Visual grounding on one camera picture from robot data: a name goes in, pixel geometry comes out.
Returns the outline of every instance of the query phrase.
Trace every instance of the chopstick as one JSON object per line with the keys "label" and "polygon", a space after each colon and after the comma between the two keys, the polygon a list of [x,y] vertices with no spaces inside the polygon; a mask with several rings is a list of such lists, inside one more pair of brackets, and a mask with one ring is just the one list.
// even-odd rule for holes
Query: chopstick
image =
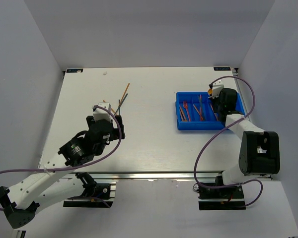
{"label": "chopstick", "polygon": [[185,114],[180,105],[179,105],[179,108],[180,108],[180,113],[183,115],[184,121],[187,121],[187,118],[185,117]]}
{"label": "chopstick", "polygon": [[122,105],[122,103],[124,101],[124,98],[125,98],[125,94],[126,94],[128,88],[129,88],[129,85],[130,85],[130,83],[127,84],[127,87],[125,89],[125,92],[124,92],[123,96],[121,97],[120,104],[118,105],[118,107],[120,107]]}
{"label": "chopstick", "polygon": [[119,105],[119,107],[118,107],[118,109],[117,109],[117,111],[115,111],[115,114],[114,115],[116,115],[117,114],[117,112],[118,112],[118,110],[120,110],[120,107],[122,106],[122,104],[124,103],[124,101],[125,101],[125,99],[127,98],[127,96],[128,96],[128,93],[126,94],[126,96],[124,97],[124,99],[120,102],[120,105]]}
{"label": "chopstick", "polygon": [[184,118],[183,118],[183,115],[182,115],[181,111],[180,111],[180,117],[181,117],[181,121],[184,121]]}
{"label": "chopstick", "polygon": [[203,120],[203,117],[202,117],[202,108],[200,108],[200,120]]}
{"label": "chopstick", "polygon": [[216,115],[216,113],[214,112],[214,110],[213,110],[213,106],[212,106],[212,104],[210,103],[210,106],[211,106],[211,109],[212,109],[212,112],[213,112],[213,114],[215,115],[215,118],[217,119],[217,121],[219,120],[218,119],[218,116]]}
{"label": "chopstick", "polygon": [[197,107],[193,104],[194,109],[197,111],[198,115],[200,116],[201,120],[204,120],[203,117],[201,116],[199,110],[197,109]]}
{"label": "chopstick", "polygon": [[198,96],[199,103],[200,103],[200,119],[202,118],[202,95]]}
{"label": "chopstick", "polygon": [[[103,100],[103,102],[106,103],[105,100]],[[113,113],[115,113],[115,110],[114,110],[113,108],[111,108],[111,111],[112,111]]]}
{"label": "chopstick", "polygon": [[[118,105],[120,104],[120,99],[118,99]],[[120,115],[120,107],[118,108],[118,115]]]}

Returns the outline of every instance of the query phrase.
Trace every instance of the fork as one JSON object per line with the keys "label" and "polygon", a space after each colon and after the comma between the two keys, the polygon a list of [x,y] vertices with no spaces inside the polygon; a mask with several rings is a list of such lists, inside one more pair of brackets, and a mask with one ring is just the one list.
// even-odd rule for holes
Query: fork
{"label": "fork", "polygon": [[187,111],[188,120],[191,121],[191,119],[190,119],[190,115],[189,115],[189,111],[188,111],[188,104],[187,104],[187,101],[183,101],[183,107],[184,107],[185,110]]}

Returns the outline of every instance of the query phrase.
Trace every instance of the utensil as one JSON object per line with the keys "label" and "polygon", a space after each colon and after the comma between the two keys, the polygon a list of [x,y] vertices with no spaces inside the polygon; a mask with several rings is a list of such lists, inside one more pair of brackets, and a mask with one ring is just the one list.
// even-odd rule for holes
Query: utensil
{"label": "utensil", "polygon": [[213,114],[215,115],[215,118],[217,119],[217,121],[219,120],[218,119],[218,116],[217,116],[217,114],[214,112],[214,110],[213,110],[213,106],[212,106],[212,104],[210,103],[210,106],[211,106],[211,109],[212,109],[212,112],[213,112]]}
{"label": "utensil", "polygon": [[125,99],[125,94],[126,94],[128,88],[129,88],[129,85],[130,85],[130,83],[127,84],[127,87],[125,89],[125,92],[124,92],[123,96],[121,97],[120,104],[118,105],[118,107],[120,107],[122,105],[122,103],[123,103],[123,101]]}
{"label": "utensil", "polygon": [[[120,104],[120,99],[118,99],[118,105]],[[118,108],[118,115],[120,115],[120,108]]]}
{"label": "utensil", "polygon": [[182,115],[181,110],[180,110],[180,117],[181,117],[181,121],[184,121],[184,118],[183,118],[183,115]]}
{"label": "utensil", "polygon": [[186,117],[185,117],[185,114],[184,114],[184,112],[183,112],[183,110],[182,110],[182,107],[179,105],[179,108],[180,108],[180,114],[182,114],[182,116],[183,116],[183,118],[184,118],[184,120],[183,121],[187,121],[187,119],[186,119]]}
{"label": "utensil", "polygon": [[191,121],[191,118],[190,118],[190,115],[189,115],[189,111],[188,111],[188,104],[187,104],[187,101],[183,101],[183,107],[184,107],[185,110],[187,111],[188,120]]}
{"label": "utensil", "polygon": [[202,117],[202,95],[198,96],[199,99],[199,103],[200,103],[200,119],[203,118]]}
{"label": "utensil", "polygon": [[120,105],[119,105],[119,107],[117,108],[117,110],[115,111],[115,114],[114,114],[114,115],[117,114],[118,110],[119,110],[120,107],[123,105],[123,103],[124,103],[125,99],[127,98],[127,96],[128,96],[128,93],[126,94],[126,96],[124,97],[124,99],[120,102]]}
{"label": "utensil", "polygon": [[197,111],[197,113],[199,114],[199,116],[200,116],[200,121],[203,121],[204,119],[203,119],[203,117],[201,116],[201,112],[199,112],[199,110],[197,109],[197,107],[193,104],[193,107],[194,107],[194,109]]}

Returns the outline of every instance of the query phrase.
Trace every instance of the wooden stick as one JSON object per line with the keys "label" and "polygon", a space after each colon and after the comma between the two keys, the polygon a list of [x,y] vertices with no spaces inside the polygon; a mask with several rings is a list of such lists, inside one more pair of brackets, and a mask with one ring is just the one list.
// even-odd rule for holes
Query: wooden stick
{"label": "wooden stick", "polygon": [[210,103],[210,106],[211,106],[211,109],[212,109],[212,112],[213,112],[213,114],[215,115],[215,118],[217,119],[217,121],[219,120],[218,119],[218,116],[216,115],[216,113],[214,112],[214,110],[213,110],[213,106],[212,106],[212,104]]}
{"label": "wooden stick", "polygon": [[129,88],[129,85],[130,85],[130,83],[128,83],[128,85],[127,85],[127,87],[126,87],[126,89],[125,89],[125,92],[124,92],[123,96],[121,97],[120,104],[118,105],[118,107],[121,106],[121,104],[122,104],[122,102],[123,102],[123,99],[125,98],[125,94],[126,94],[128,88]]}
{"label": "wooden stick", "polygon": [[[103,100],[103,102],[106,103],[105,100]],[[115,113],[115,110],[114,110],[113,108],[111,108],[111,111],[112,111],[113,113]]]}
{"label": "wooden stick", "polygon": [[200,108],[200,120],[204,120],[202,116],[202,108]]}
{"label": "wooden stick", "polygon": [[180,105],[179,105],[179,108],[180,108],[180,112],[181,112],[182,115],[183,115],[184,121],[187,121],[187,118],[185,117],[185,114],[184,114],[184,112],[183,112],[183,110],[182,110],[182,108],[181,108]]}
{"label": "wooden stick", "polygon": [[126,96],[125,96],[124,99],[120,102],[120,106],[118,107],[117,111],[115,111],[115,114],[114,114],[114,115],[116,115],[117,112],[118,112],[118,110],[120,110],[120,108],[121,108],[121,106],[123,105],[123,103],[124,103],[125,99],[127,98],[127,96],[128,96],[128,93],[126,93]]}
{"label": "wooden stick", "polygon": [[201,116],[199,110],[197,109],[197,107],[193,104],[194,109],[197,111],[198,115],[200,116],[201,120],[204,120],[203,117]]}
{"label": "wooden stick", "polygon": [[182,115],[181,111],[180,111],[180,117],[181,117],[181,121],[184,121],[184,118],[183,118],[183,115]]}
{"label": "wooden stick", "polygon": [[[120,104],[120,99],[118,99],[118,104]],[[120,107],[118,108],[118,115],[120,115]]]}

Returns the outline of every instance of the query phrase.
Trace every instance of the black bracket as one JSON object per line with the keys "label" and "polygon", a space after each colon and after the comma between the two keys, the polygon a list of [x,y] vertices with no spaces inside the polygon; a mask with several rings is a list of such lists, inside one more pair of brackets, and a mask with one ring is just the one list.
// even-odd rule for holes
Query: black bracket
{"label": "black bracket", "polygon": [[271,131],[245,131],[238,164],[244,175],[277,174],[280,169],[278,134]]}
{"label": "black bracket", "polygon": [[226,116],[242,114],[236,111],[237,91],[231,88],[223,88],[217,98],[210,98],[214,112],[218,114],[219,121],[225,126]]}
{"label": "black bracket", "polygon": [[93,196],[97,183],[96,181],[92,178],[89,173],[76,173],[75,174],[76,178],[80,179],[81,182],[83,183],[83,188],[85,188],[84,192],[82,193],[82,196],[84,197],[90,197]]}

